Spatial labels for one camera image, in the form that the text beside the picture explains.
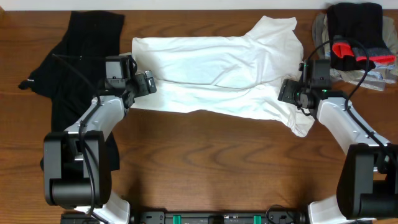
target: black garment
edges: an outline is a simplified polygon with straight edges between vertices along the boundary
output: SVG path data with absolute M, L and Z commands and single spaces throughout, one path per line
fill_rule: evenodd
M 329 39 L 350 37 L 368 50 L 369 56 L 391 54 L 382 39 L 382 7 L 375 3 L 339 3 L 327 10 Z M 355 57 L 364 56 L 364 52 L 351 44 Z M 366 61 L 357 62 L 355 57 L 338 58 L 331 49 L 331 67 L 342 71 L 365 69 Z
M 47 55 L 40 67 L 19 88 L 52 100 L 52 131 L 64 131 L 89 108 L 94 93 L 70 69 L 52 54 L 105 57 L 119 55 L 119 39 L 124 16 L 104 11 L 72 12 L 67 33 Z M 68 63 L 84 74 L 94 86 L 106 76 L 101 60 L 68 59 Z M 119 169 L 119 152 L 112 133 L 106 140 L 111 170 Z

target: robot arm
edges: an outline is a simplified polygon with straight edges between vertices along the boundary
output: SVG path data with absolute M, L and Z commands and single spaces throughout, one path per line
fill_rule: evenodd
M 337 224 L 397 217 L 398 176 L 393 164 L 397 146 L 376 133 L 346 102 L 342 91 L 331 89 L 329 63 L 305 61 L 300 70 L 308 78 L 284 80 L 279 95 L 280 101 L 309 109 L 309 115 L 328 128 L 346 154 L 336 195 L 310 204 L 309 221 Z M 386 179 L 373 180 L 373 172 L 386 174 Z
M 131 55 L 107 57 L 105 64 L 106 80 L 99 94 L 101 103 L 93 98 L 90 107 L 76 123 L 64 132 L 49 133 L 45 137 L 45 199 L 49 205 L 87 213 L 94 195 L 95 218 L 114 224 L 127 224 L 130 205 L 111 190 L 105 140 L 115 125 L 127 115 L 134 98 L 155 93 L 156 87 L 150 71 L 136 73 L 137 65 Z M 81 139 L 85 150 L 89 151 L 89 163 L 79 147 Z M 94 192 L 88 166 L 92 170 Z

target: wood grain surface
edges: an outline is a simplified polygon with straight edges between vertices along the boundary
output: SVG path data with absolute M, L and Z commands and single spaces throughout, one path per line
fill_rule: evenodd
M 3 16 L 4 16 L 4 9 L 0 6 L 0 21 Z
M 296 17 L 305 57 L 314 49 L 319 11 L 118 11 L 126 15 L 121 52 L 133 37 L 240 36 L 261 16 Z M 398 11 L 385 11 L 398 19 Z M 63 210 L 44 200 L 39 161 L 50 131 L 51 101 L 18 89 L 61 41 L 70 12 L 7 12 L 0 21 L 0 223 L 59 223 Z M 337 83 L 345 91 L 353 85 Z M 360 88 L 356 110 L 381 135 L 398 142 L 398 87 Z M 277 121 L 208 111 L 189 114 L 131 110 L 114 129 L 121 170 L 113 189 L 135 207 L 170 211 L 266 210 L 302 207 L 336 192 L 345 155 L 315 123 L 305 138 Z M 394 223 L 395 220 L 380 221 Z

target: white wall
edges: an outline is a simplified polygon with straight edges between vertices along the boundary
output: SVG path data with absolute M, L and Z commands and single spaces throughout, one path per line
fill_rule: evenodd
M 0 0 L 7 11 L 20 10 L 162 10 L 162 9 L 325 9 L 342 0 Z M 398 9 L 398 0 L 376 2 Z

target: white cloth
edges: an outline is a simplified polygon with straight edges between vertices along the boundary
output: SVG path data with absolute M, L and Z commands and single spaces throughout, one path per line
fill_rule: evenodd
M 157 92 L 132 108 L 273 119 L 306 136 L 314 119 L 277 100 L 283 80 L 300 77 L 296 23 L 263 16 L 242 37 L 134 38 L 132 54 L 139 70 L 152 70 Z

